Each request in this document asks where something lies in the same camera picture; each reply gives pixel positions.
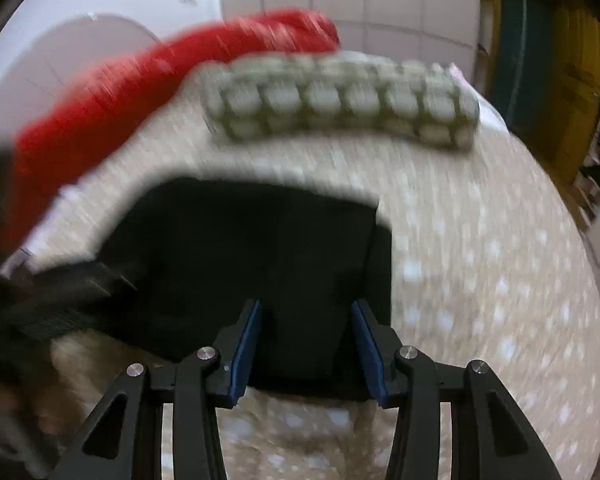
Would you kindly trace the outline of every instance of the red pillow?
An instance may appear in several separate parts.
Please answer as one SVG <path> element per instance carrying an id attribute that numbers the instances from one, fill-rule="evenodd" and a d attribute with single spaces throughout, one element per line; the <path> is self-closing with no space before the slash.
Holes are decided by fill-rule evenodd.
<path id="1" fill-rule="evenodd" d="M 187 31 L 79 76 L 52 110 L 17 136 L 7 195 L 4 253 L 14 251 L 58 189 L 93 169 L 175 94 L 205 61 L 251 52 L 332 52 L 336 28 L 318 12 L 284 9 Z"/>

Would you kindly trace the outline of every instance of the black bag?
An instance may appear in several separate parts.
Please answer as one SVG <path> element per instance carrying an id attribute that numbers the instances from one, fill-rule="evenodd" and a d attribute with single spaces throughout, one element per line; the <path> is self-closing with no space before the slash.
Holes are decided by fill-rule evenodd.
<path id="1" fill-rule="evenodd" d="M 145 193 L 97 258 L 138 293 L 107 333 L 172 361 L 211 345 L 249 298 L 263 325 L 250 385 L 369 398 L 350 328 L 366 298 L 390 323 L 391 233 L 375 206 L 283 186 L 182 177 Z"/>

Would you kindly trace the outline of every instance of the metal screw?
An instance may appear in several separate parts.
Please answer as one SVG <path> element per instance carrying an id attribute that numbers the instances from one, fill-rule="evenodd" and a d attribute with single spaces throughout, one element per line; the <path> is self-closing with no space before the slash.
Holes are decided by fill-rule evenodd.
<path id="1" fill-rule="evenodd" d="M 400 348 L 400 355 L 405 359 L 415 359 L 418 356 L 418 349 L 411 345 L 403 346 Z"/>
<path id="2" fill-rule="evenodd" d="M 471 361 L 471 368 L 477 374 L 485 374 L 489 371 L 489 365 L 480 359 Z"/>
<path id="3" fill-rule="evenodd" d="M 196 355 L 198 356 L 198 359 L 209 361 L 209 359 L 213 359 L 213 357 L 216 355 L 216 349 L 211 346 L 203 346 L 196 352 Z"/>
<path id="4" fill-rule="evenodd" d="M 131 377 L 138 377 L 144 372 L 144 367 L 140 363 L 133 363 L 126 367 L 126 374 Z"/>

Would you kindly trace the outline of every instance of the gray textured cushion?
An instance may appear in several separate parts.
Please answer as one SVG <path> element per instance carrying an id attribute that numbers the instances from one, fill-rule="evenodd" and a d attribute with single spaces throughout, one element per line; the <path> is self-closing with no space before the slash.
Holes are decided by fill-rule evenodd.
<path id="1" fill-rule="evenodd" d="M 206 64 L 197 80 L 211 131 L 235 140 L 364 128 L 468 149 L 479 118 L 470 92 L 419 62 L 267 54 Z"/>

